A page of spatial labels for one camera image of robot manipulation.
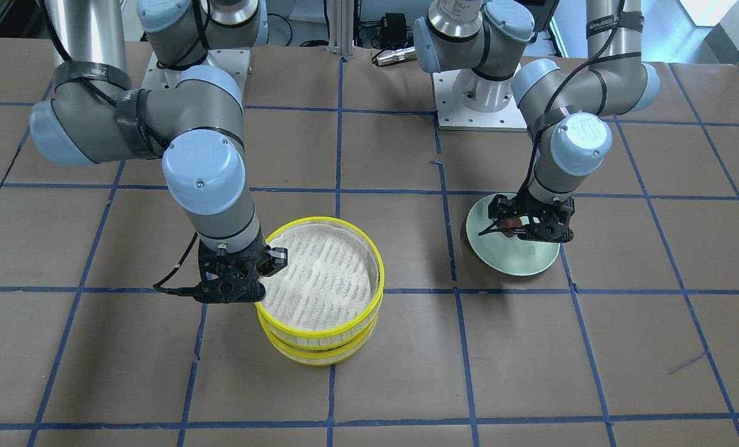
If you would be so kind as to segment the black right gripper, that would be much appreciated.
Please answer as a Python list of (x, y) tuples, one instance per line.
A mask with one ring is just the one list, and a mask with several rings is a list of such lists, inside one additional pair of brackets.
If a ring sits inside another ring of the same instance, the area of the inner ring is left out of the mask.
[(197, 302), (230, 304), (261, 302), (266, 289), (260, 278), (270, 277), (288, 265), (288, 250), (270, 247), (263, 240), (230, 253), (220, 244), (213, 251), (199, 243), (198, 263), (201, 282), (196, 286)]

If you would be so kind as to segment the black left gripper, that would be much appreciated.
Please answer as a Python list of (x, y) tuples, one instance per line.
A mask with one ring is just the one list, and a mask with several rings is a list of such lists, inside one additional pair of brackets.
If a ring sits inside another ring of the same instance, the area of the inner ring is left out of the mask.
[(574, 238), (570, 227), (574, 214), (574, 199), (570, 196), (565, 201), (553, 200), (551, 203), (541, 202), (531, 194), (517, 194), (512, 198), (496, 194), (487, 207), (487, 216), (492, 224), (478, 235), (501, 232), (497, 228), (503, 220), (520, 218), (523, 225), (516, 229), (508, 229), (520, 240), (549, 243), (568, 243)]

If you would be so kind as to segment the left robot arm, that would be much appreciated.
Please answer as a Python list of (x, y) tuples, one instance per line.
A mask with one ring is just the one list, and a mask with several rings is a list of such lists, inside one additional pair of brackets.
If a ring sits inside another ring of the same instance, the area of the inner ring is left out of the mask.
[(528, 172), (516, 196), (498, 194), (480, 235), (572, 240), (572, 192), (602, 164), (612, 145), (603, 118), (648, 107), (660, 79), (642, 62), (645, 18), (638, 1), (588, 1), (589, 58), (570, 73), (554, 60), (520, 59), (535, 30), (515, 1), (435, 1), (413, 25), (415, 54), (426, 73), (469, 71), (511, 90), (532, 139)]

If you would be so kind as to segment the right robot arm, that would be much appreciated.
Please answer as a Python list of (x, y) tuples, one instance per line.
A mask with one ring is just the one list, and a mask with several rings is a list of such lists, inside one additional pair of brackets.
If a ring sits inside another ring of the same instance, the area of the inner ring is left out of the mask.
[(194, 227), (200, 283), (156, 291), (203, 304), (261, 302), (264, 277), (287, 266), (265, 243), (248, 189), (238, 82), (212, 54), (256, 45), (262, 1), (140, 1), (137, 17), (167, 79), (135, 88), (116, 1), (40, 1), (59, 56), (54, 96), (32, 108), (41, 155), (57, 165), (160, 160)]

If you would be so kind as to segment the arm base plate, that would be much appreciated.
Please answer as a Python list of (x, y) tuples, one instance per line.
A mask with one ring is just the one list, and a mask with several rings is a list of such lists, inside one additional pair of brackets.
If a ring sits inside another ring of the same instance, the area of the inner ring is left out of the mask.
[(432, 74), (441, 130), (514, 131), (527, 129), (512, 97), (512, 78), (488, 80), (466, 67)]
[[(216, 49), (209, 51), (203, 65), (221, 68), (234, 79), (240, 93), (244, 94), (248, 74), (250, 73), (250, 62), (251, 53), (248, 49)], [(140, 87), (144, 89), (176, 87), (182, 71), (161, 69), (157, 63), (156, 54), (152, 53)]]

